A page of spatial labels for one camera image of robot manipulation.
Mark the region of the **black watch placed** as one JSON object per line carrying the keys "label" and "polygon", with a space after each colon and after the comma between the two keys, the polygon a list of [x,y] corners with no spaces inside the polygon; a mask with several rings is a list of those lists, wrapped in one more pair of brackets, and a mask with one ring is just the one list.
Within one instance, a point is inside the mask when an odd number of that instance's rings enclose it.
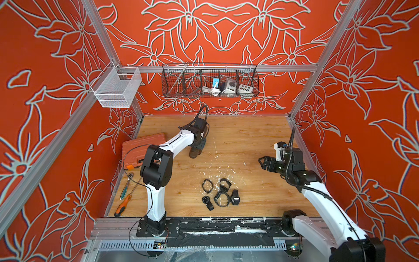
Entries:
{"label": "black watch placed", "polygon": [[219,180],[219,189],[221,192],[227,193],[229,192],[230,188],[231,188],[231,182],[228,179],[222,178]]}

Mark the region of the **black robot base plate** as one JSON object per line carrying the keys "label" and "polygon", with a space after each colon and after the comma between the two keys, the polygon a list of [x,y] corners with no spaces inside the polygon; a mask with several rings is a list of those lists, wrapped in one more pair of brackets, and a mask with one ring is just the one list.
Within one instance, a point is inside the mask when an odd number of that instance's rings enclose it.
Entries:
{"label": "black robot base plate", "polygon": [[284,230],[277,217],[169,217],[156,231],[140,222],[135,236],[163,238],[168,247],[280,247],[277,239],[290,246],[303,237]]}

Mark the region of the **dark wooden watch stand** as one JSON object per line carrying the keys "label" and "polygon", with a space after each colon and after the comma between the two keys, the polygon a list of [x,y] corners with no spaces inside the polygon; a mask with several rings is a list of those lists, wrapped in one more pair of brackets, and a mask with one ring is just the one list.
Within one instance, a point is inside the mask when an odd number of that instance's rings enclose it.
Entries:
{"label": "dark wooden watch stand", "polygon": [[195,159],[197,156],[202,154],[202,148],[191,147],[189,152],[189,157]]}

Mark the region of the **black slim round watch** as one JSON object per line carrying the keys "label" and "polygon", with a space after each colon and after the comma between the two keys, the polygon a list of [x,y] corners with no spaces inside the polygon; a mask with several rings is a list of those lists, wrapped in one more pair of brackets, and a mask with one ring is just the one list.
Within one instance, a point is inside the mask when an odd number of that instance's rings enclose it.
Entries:
{"label": "black slim round watch", "polygon": [[210,179],[205,179],[201,186],[206,194],[210,194],[214,190],[214,184]]}

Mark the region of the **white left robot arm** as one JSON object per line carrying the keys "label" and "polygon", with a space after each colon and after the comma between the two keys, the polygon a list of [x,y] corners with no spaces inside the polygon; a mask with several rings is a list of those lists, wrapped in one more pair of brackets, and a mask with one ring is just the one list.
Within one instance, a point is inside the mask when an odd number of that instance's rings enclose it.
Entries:
{"label": "white left robot arm", "polygon": [[194,159],[202,153],[210,130],[207,118],[208,106],[203,105],[190,123],[180,127],[176,136],[147,148],[140,175],[147,188],[147,213],[144,221],[147,230],[153,235],[161,235],[165,231],[165,187],[172,177],[173,160],[186,147],[191,149],[190,158]]}

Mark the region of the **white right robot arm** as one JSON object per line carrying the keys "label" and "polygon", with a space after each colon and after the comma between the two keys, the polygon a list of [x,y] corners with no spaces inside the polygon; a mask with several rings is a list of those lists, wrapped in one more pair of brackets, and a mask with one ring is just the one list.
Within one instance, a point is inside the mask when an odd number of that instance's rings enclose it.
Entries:
{"label": "white right robot arm", "polygon": [[369,237],[331,197],[316,172],[306,169],[303,152],[294,147],[295,131],[292,130],[289,142],[274,145],[275,157],[264,156],[258,162],[262,169],[279,174],[308,199],[328,230],[316,226],[302,210],[289,210],[283,213],[279,226],[282,233],[304,237],[329,262],[385,261],[382,241]]}

